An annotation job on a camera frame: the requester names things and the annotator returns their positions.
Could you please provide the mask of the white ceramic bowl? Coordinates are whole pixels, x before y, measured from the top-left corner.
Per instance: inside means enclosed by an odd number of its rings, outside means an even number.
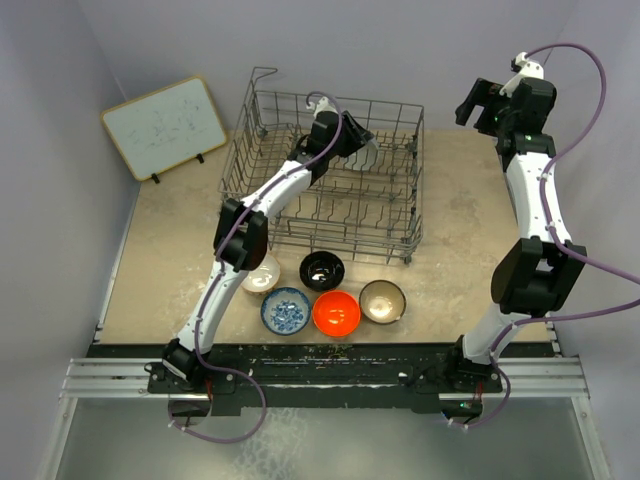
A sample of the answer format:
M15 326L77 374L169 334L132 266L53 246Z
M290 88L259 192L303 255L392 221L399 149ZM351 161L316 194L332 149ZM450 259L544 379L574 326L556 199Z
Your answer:
M375 139L371 139L364 147L344 160L344 167L355 172L369 171L377 161L378 151L378 142Z

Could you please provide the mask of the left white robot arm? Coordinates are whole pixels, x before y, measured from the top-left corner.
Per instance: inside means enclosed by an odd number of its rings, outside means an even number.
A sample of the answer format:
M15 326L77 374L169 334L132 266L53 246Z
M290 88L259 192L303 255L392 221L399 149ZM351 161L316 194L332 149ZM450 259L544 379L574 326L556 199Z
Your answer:
M300 139L269 180L241 200L224 201L214 235L209 280L187 323L162 355L164 369L182 391L194 392L204 384L203 354L213 346L236 290L266 256L270 219L316 183L333 158L347 158L375 145L375 135L349 112L323 111L315 115L310 133Z

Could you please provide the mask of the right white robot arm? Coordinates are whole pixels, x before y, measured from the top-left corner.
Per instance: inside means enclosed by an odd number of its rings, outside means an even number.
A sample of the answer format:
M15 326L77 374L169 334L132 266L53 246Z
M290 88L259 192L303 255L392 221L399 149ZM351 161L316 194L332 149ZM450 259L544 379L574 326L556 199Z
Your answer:
M559 310L584 268L579 258L586 249L572 241L560 214L549 164L555 143L543 131L556 97L555 86L543 79L506 87L479 78L455 110L464 125L481 108L474 127L496 140L519 231L492 275L490 308L447 355L443 376L456 391L496 375L494 361L525 321Z

